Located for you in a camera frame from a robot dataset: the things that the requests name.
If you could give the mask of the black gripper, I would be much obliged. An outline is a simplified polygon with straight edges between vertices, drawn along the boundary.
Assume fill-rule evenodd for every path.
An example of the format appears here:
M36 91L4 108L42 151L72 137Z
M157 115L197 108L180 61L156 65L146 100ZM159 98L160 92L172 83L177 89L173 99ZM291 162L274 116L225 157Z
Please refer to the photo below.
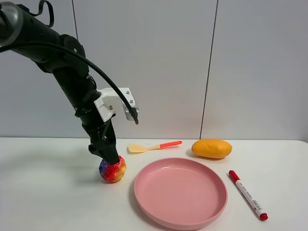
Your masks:
M116 137L111 119L103 122L97 111L81 107L75 108L75 116L81 119L82 127L90 137L89 152L111 165L119 163Z

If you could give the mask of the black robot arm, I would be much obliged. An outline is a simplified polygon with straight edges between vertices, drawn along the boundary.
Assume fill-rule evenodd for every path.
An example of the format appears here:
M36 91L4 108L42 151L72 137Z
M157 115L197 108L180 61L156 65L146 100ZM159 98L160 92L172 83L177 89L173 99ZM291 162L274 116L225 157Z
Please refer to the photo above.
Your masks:
M32 60L44 73L53 74L75 110L83 129L90 137L89 151L107 163L117 164L116 137L110 119L104 121L95 101L101 97L89 74L90 62L79 41L53 30L53 7L47 0L39 2L41 14L47 4L48 25L22 4L0 4L0 50L11 50Z

